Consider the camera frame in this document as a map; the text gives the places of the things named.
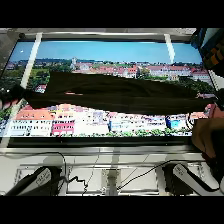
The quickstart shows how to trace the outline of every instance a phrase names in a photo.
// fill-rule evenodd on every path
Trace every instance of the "folded fabric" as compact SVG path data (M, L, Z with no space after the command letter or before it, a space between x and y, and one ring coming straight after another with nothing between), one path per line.
M51 72L44 93L27 91L24 98L34 109L67 103L121 113L171 115L204 111L213 103L196 95L190 88L159 81Z

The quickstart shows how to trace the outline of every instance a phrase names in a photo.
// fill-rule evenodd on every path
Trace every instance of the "black border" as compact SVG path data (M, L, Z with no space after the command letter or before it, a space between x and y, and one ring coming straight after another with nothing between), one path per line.
M42 38L41 41L105 41L105 42L155 42L166 43L163 40L155 39L113 39L113 38ZM18 39L9 59L18 42L34 42L34 39ZM189 44L190 41L172 41L172 43ZM135 146L176 146L176 145L192 145L191 136L148 136L148 137L10 137L8 148L81 148L81 147L135 147Z

